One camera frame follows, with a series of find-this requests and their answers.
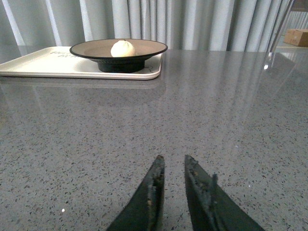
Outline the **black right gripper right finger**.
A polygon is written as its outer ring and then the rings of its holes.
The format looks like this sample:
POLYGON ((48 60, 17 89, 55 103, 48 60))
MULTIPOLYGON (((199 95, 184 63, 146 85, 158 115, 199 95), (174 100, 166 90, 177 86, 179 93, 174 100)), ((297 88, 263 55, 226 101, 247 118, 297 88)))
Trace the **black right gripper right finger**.
POLYGON ((194 231, 262 231, 190 155, 185 156, 185 188, 194 231))

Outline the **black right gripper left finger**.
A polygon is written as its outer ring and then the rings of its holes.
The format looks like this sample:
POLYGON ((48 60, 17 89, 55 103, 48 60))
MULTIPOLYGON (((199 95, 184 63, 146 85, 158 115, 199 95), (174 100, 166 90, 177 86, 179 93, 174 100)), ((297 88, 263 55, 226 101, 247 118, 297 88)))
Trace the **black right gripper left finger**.
POLYGON ((108 231, 160 231, 164 206, 165 161, 159 155, 108 231))

